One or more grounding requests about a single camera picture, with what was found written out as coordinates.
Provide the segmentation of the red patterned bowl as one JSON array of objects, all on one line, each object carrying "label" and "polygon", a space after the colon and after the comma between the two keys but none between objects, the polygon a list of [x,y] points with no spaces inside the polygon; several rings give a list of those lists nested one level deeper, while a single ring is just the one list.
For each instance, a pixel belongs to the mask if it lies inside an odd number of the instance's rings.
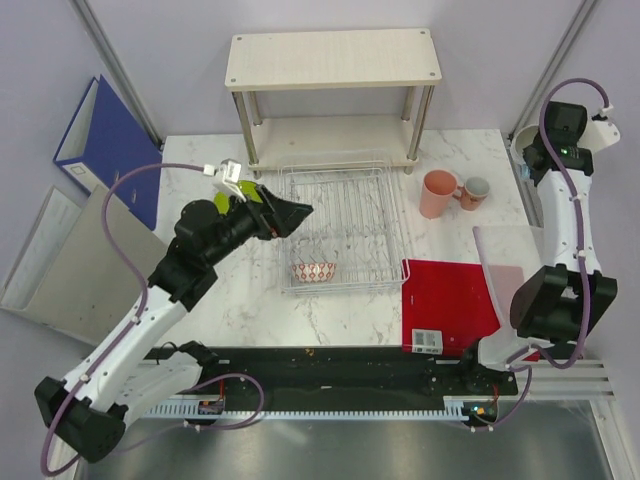
[{"label": "red patterned bowl", "polygon": [[336,273],[333,262],[295,263],[291,266],[293,278],[303,284],[324,283],[332,280]]}]

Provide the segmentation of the orange dotted mug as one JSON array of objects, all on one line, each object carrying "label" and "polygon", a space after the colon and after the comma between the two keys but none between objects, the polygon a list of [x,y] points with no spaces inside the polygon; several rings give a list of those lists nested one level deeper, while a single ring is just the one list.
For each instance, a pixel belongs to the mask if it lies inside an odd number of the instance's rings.
[{"label": "orange dotted mug", "polygon": [[482,177],[470,177],[460,190],[460,206],[465,211],[477,210],[490,194],[490,184]]}]

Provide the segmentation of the pink plastic tumbler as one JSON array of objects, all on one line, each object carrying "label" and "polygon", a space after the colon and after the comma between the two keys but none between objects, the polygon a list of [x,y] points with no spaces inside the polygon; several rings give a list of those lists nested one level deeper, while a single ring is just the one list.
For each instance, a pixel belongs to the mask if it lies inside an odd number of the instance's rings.
[{"label": "pink plastic tumbler", "polygon": [[461,178],[448,170],[429,171],[423,178],[419,211],[427,219],[439,218],[452,199],[461,198]]}]

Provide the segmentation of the blue ceramic mug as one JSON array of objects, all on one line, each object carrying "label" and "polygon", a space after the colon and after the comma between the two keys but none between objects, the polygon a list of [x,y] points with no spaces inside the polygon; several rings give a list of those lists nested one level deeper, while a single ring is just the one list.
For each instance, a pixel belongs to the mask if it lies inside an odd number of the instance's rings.
[{"label": "blue ceramic mug", "polygon": [[539,183],[539,170],[544,165],[543,157],[534,140],[539,132],[535,124],[517,131],[510,143],[510,154],[518,176],[536,186]]}]

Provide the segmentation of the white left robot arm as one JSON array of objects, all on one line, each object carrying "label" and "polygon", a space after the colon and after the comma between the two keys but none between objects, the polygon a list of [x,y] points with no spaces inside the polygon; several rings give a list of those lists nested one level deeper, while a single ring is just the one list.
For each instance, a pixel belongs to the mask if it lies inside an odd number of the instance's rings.
[{"label": "white left robot arm", "polygon": [[155,343],[181,321],[217,281],[215,267],[248,240],[287,238],[313,213],[312,206],[284,200],[264,185],[255,195],[195,200],[181,211],[165,256],[124,318],[99,346],[61,380],[46,377],[34,391],[45,439],[58,437],[77,458],[96,463],[113,452],[126,429],[152,406],[183,390],[208,393],[219,369],[188,349],[176,353],[136,393],[125,386]]}]

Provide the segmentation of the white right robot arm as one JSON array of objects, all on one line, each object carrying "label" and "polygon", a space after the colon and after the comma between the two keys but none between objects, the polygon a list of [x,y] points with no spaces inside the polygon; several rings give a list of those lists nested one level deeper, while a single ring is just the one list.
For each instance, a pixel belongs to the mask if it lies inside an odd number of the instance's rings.
[{"label": "white right robot arm", "polygon": [[551,101],[542,114],[542,125],[522,130],[512,149],[529,170],[543,225],[473,229],[499,328],[458,368],[469,393],[489,387],[493,370],[507,371],[534,353],[557,345],[579,350],[618,292],[595,253],[589,198],[593,155],[619,132],[581,105]]}]

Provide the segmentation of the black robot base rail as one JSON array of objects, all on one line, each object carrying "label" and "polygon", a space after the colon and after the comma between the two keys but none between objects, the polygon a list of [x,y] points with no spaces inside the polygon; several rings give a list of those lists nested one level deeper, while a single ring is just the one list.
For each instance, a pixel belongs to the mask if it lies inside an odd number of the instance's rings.
[{"label": "black robot base rail", "polygon": [[163,364],[186,353],[202,366],[201,380],[243,373],[258,382],[225,379],[203,388],[222,393],[231,407],[433,408],[452,397],[505,397],[517,394],[512,373],[480,366],[473,354],[460,360],[409,353],[399,347],[206,347],[190,341],[154,348],[148,358]]}]

